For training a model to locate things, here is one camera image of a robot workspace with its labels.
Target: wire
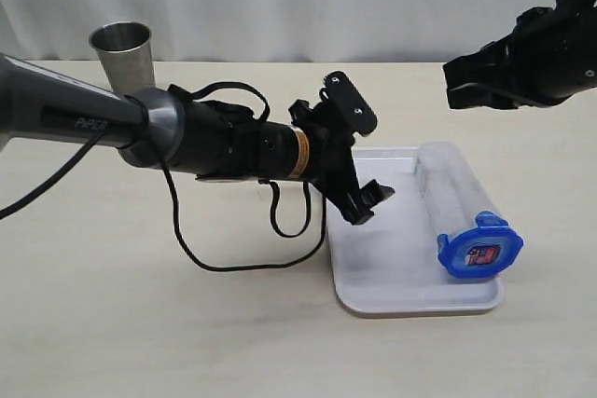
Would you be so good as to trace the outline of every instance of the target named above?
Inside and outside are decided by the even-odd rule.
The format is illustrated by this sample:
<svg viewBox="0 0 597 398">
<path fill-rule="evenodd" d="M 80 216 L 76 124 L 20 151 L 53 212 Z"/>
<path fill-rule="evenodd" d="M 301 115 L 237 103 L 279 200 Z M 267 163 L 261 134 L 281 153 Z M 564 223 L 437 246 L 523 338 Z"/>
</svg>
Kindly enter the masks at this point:
<svg viewBox="0 0 597 398">
<path fill-rule="evenodd" d="M 18 212 L 19 210 L 27 207 L 34 200 L 39 198 L 41 195 L 50 190 L 55 186 L 69 171 L 71 171 L 78 162 L 85 157 L 87 153 L 105 136 L 106 131 L 100 131 L 94 134 L 83 146 L 80 147 L 76 153 L 66 161 L 54 174 L 52 174 L 43 184 L 38 186 L 36 189 L 23 196 L 21 199 L 12 203 L 11 205 L 0 210 L 0 220 L 9 217 L 11 214 Z"/>
<path fill-rule="evenodd" d="M 312 215 L 311 192 L 309 190 L 309 183 L 302 183 L 302 193 L 305 197 L 305 223 L 303 224 L 302 229 L 298 233 L 287 234 L 280 229 L 280 226 L 278 225 L 278 218 L 276 216 L 278 213 L 278 205 L 280 204 L 280 186 L 276 182 L 269 180 L 262 180 L 259 182 L 261 184 L 267 184 L 271 187 L 272 196 L 270 206 L 270 223 L 271 227 L 273 228 L 273 231 L 276 232 L 280 237 L 288 239 L 297 238 L 301 236 L 303 233 L 305 233 L 305 231 L 307 230 L 307 228 L 309 228 L 309 225 L 311 224 Z"/>
<path fill-rule="evenodd" d="M 322 196 L 322 214 L 321 214 L 321 232 L 319 241 L 309 252 L 305 255 L 296 258 L 292 261 L 288 261 L 286 263 L 264 263 L 264 264 L 255 264 L 255 265 L 239 265 L 239 266 L 229 266 L 229 267 L 219 267 L 219 266 L 212 266 L 207 263 L 202 262 L 188 247 L 185 238 L 182 235 L 180 230 L 180 204 L 178 201 L 178 193 L 176 192 L 176 185 L 174 184 L 174 179 L 172 174 L 170 173 L 170 169 L 166 164 L 166 161 L 161 154 L 160 150 L 156 146 L 156 144 L 148 139 L 147 143 L 156 154 L 158 161 L 160 163 L 161 170 L 163 171 L 164 177 L 166 178 L 166 183 L 168 184 L 168 188 L 170 190 L 170 196 L 172 197 L 172 204 L 173 204 L 173 224 L 174 224 L 174 234 L 180 247 L 182 247 L 185 254 L 190 258 L 190 260 L 195 263 L 199 268 L 208 270 L 210 272 L 241 272 L 241 271 L 248 271 L 248 270 L 263 270 L 263 269 L 284 269 L 284 268 L 291 268 L 299 263 L 307 261 L 313 255 L 319 251 L 326 240 L 326 198 Z"/>
</svg>

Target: orange band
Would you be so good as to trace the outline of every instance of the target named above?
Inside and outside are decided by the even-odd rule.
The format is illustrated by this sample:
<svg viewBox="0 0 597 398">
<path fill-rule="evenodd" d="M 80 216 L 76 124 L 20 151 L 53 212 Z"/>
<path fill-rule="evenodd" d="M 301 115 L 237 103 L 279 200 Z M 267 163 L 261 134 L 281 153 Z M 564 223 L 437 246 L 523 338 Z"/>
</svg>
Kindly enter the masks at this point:
<svg viewBox="0 0 597 398">
<path fill-rule="evenodd" d="M 295 165 L 294 170 L 288 175 L 290 179 L 297 179 L 299 178 L 307 168 L 307 164 L 309 163 L 309 139 L 307 135 L 299 129 L 293 128 L 295 135 L 297 136 L 298 141 L 298 155 L 297 155 L 297 164 Z"/>
</svg>

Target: beige table surface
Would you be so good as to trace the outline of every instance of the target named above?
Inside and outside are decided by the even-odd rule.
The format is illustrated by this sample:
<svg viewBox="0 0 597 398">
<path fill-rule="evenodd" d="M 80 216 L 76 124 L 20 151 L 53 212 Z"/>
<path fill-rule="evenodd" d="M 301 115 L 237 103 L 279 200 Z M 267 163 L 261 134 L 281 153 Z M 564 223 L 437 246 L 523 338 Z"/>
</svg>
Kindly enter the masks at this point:
<svg viewBox="0 0 597 398">
<path fill-rule="evenodd" d="M 107 86 L 98 62 L 43 65 Z M 506 300 L 476 317 L 360 320 L 334 296 L 328 250 L 287 271 L 213 274 L 177 246 L 160 172 L 94 149 L 0 223 L 0 396 L 597 396 L 597 92 L 549 110 L 449 111 L 438 64 L 157 63 L 159 84 L 253 84 L 287 121 L 342 69 L 380 118 L 359 145 L 456 143 L 525 238 Z M 254 104 L 244 93 L 217 98 Z M 53 173 L 73 144 L 12 141 L 0 201 Z M 204 260 L 307 251 L 269 227 L 270 191 L 176 175 L 187 239 Z M 299 189 L 281 221 L 299 227 Z"/>
</svg>

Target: sticker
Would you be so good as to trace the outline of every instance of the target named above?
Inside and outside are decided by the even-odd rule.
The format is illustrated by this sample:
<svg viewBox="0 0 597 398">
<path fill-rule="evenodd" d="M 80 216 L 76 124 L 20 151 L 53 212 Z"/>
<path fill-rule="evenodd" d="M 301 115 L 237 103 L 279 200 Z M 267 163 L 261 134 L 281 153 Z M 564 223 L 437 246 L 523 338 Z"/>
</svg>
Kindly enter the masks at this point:
<svg viewBox="0 0 597 398">
<path fill-rule="evenodd" d="M 298 155 L 297 155 L 297 163 L 295 165 L 294 170 L 288 175 L 290 179 L 297 179 L 299 178 L 307 168 L 309 164 L 309 155 L 311 148 L 309 147 L 309 138 L 307 135 L 298 128 L 292 128 L 297 136 L 298 141 Z"/>
<path fill-rule="evenodd" d="M 500 254 L 500 246 L 475 246 L 466 254 L 467 266 L 483 266 L 493 263 Z"/>
<path fill-rule="evenodd" d="M 66 75 L 57 74 L 56 72 L 52 72 L 51 70 L 44 69 L 43 67 L 39 67 L 37 65 L 30 64 L 29 62 L 15 60 L 14 58 L 10 58 L 9 56 L 4 55 L 4 57 L 12 62 L 14 65 L 21 67 L 23 69 L 30 70 L 31 72 L 36 72 L 40 75 L 45 75 L 50 78 L 58 79 L 64 83 L 71 84 L 73 86 L 77 86 L 79 88 L 83 88 L 86 90 L 91 90 L 97 93 L 101 93 L 102 95 L 111 95 L 113 98 L 119 98 L 115 93 L 110 92 L 109 90 L 98 88 L 97 86 L 93 86 L 92 84 L 87 84 L 82 81 L 78 81 L 77 79 L 73 79 Z"/>
</svg>

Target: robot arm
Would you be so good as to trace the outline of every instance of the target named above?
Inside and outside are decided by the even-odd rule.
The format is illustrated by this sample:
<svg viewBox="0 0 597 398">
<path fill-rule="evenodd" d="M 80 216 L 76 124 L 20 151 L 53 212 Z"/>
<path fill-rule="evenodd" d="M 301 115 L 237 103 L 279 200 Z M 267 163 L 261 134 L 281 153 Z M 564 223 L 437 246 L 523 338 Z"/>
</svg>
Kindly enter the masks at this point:
<svg viewBox="0 0 597 398">
<path fill-rule="evenodd" d="M 450 108 L 551 107 L 597 87 L 596 0 L 556 0 L 513 32 L 444 65 Z"/>
<path fill-rule="evenodd" d="M 266 108 L 255 118 L 247 107 L 204 98 L 219 89 L 245 89 Z M 351 147 L 354 134 L 370 134 L 377 118 L 343 72 L 325 79 L 313 109 L 298 100 L 292 125 L 267 120 L 265 98 L 243 83 L 221 82 L 190 93 L 177 86 L 122 97 L 0 54 L 0 149 L 13 137 L 115 147 L 138 168 L 187 172 L 200 181 L 288 180 L 313 184 L 352 225 L 394 190 L 375 180 L 358 183 Z"/>
</svg>

